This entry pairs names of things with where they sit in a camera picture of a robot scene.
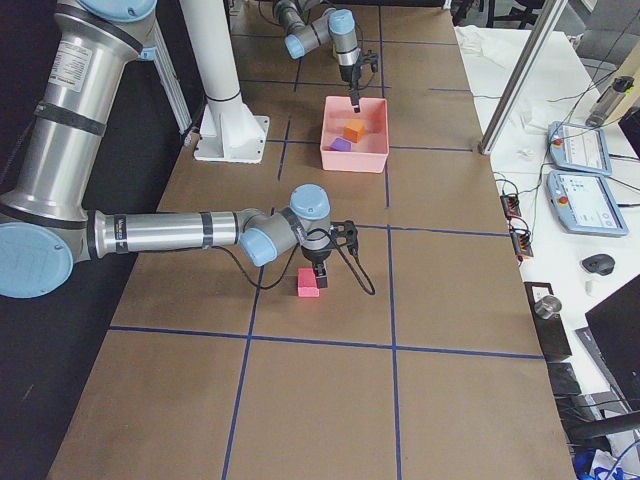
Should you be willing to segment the pink red foam block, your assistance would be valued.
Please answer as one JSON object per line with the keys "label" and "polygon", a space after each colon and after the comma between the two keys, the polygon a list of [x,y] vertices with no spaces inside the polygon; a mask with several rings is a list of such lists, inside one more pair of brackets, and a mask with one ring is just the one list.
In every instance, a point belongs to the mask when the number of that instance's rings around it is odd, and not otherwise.
{"label": "pink red foam block", "polygon": [[320,288],[312,268],[305,267],[298,269],[297,295],[300,298],[318,298],[320,296]]}

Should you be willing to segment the orange foam block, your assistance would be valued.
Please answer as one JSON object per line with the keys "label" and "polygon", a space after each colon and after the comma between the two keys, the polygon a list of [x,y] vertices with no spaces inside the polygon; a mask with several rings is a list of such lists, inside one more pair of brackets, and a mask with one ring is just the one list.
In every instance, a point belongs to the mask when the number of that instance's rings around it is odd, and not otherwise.
{"label": "orange foam block", "polygon": [[366,125],[362,120],[350,119],[343,127],[342,137],[351,143],[359,143],[366,133]]}

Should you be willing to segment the purple foam block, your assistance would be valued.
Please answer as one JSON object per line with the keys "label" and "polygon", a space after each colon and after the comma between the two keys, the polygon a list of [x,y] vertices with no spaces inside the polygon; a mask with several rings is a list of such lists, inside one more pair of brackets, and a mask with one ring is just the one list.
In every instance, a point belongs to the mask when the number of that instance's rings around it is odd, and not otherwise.
{"label": "purple foam block", "polygon": [[352,143],[342,137],[337,137],[331,142],[329,148],[331,151],[350,152],[352,150]]}

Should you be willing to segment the pink plastic bin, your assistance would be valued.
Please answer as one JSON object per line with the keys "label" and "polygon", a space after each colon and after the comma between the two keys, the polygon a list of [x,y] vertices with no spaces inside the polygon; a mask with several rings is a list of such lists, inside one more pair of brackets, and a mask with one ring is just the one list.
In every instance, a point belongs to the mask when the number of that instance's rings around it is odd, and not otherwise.
{"label": "pink plastic bin", "polygon": [[387,100],[327,96],[320,153],[324,170],[381,173],[389,154]]}

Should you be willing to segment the metal cylinder weight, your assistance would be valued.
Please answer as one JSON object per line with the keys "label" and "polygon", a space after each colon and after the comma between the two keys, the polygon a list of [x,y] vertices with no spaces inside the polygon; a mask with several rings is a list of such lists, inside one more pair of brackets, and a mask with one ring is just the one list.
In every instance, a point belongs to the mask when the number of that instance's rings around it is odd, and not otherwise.
{"label": "metal cylinder weight", "polygon": [[560,313],[562,303],[554,295],[545,295],[536,300],[533,307],[537,317],[548,320]]}

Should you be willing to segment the upper teach pendant tablet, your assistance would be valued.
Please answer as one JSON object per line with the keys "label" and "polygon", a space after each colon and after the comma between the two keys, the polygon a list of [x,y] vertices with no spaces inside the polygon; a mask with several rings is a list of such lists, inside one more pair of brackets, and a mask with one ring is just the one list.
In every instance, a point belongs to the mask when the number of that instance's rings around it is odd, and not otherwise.
{"label": "upper teach pendant tablet", "polygon": [[554,121],[548,127],[548,144],[553,164],[562,170],[612,174],[601,128]]}

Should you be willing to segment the teach pendant tablet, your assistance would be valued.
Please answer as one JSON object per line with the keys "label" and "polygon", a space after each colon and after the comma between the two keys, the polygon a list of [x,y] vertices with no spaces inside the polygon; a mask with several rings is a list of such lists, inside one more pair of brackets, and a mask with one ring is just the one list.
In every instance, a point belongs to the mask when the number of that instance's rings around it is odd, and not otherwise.
{"label": "teach pendant tablet", "polygon": [[546,188],[552,210],[568,233],[615,238],[629,233],[604,176],[553,170]]}
{"label": "teach pendant tablet", "polygon": [[601,128],[554,121],[548,127],[548,144],[553,164],[562,170],[612,174]]}

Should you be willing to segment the lower teach pendant tablet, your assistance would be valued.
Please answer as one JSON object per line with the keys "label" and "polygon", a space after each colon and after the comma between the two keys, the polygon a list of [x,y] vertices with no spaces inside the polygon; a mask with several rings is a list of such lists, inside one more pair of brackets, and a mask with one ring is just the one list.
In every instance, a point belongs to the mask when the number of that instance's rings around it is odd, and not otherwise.
{"label": "lower teach pendant tablet", "polygon": [[604,176],[553,170],[546,188],[552,210],[568,233],[615,238],[629,233]]}

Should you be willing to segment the clear water bottle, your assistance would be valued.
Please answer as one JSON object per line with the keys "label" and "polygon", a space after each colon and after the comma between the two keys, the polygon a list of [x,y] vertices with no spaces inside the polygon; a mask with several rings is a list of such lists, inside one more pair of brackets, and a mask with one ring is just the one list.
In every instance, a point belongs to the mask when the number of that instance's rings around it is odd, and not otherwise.
{"label": "clear water bottle", "polygon": [[632,76],[616,77],[591,108],[585,124],[589,127],[601,127],[633,85]]}

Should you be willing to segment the black computer mouse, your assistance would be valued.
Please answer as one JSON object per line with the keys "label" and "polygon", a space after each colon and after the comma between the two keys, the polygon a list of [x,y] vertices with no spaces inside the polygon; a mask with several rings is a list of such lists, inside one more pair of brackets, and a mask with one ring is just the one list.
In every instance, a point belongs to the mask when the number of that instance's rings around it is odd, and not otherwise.
{"label": "black computer mouse", "polygon": [[582,259],[580,265],[587,273],[608,276],[614,271],[616,262],[611,255],[600,253]]}

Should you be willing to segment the black laptop monitor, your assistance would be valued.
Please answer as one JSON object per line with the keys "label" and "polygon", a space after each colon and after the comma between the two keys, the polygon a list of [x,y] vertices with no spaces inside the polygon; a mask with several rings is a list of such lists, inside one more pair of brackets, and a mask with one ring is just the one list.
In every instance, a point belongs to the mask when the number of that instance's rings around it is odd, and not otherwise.
{"label": "black laptop monitor", "polygon": [[639,283],[631,281],[586,313],[601,357],[634,409],[639,408]]}

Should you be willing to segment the white pedestal post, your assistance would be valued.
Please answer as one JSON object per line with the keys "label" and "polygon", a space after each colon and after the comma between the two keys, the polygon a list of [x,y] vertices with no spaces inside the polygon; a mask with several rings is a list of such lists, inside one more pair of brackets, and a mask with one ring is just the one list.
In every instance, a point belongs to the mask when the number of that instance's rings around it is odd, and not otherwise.
{"label": "white pedestal post", "polygon": [[259,163],[269,118],[253,115],[243,101],[224,4],[184,0],[180,5],[207,101],[194,157]]}

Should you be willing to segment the aluminium frame post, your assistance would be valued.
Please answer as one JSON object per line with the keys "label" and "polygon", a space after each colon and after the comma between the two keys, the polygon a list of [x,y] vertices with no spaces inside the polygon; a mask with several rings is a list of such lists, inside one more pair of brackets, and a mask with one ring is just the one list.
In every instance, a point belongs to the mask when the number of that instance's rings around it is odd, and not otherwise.
{"label": "aluminium frame post", "polygon": [[554,31],[567,3],[567,0],[548,0],[544,3],[543,9],[536,20],[533,30],[529,32],[523,50],[478,145],[478,151],[482,155],[490,155],[495,147],[524,89],[526,80],[551,33]]}

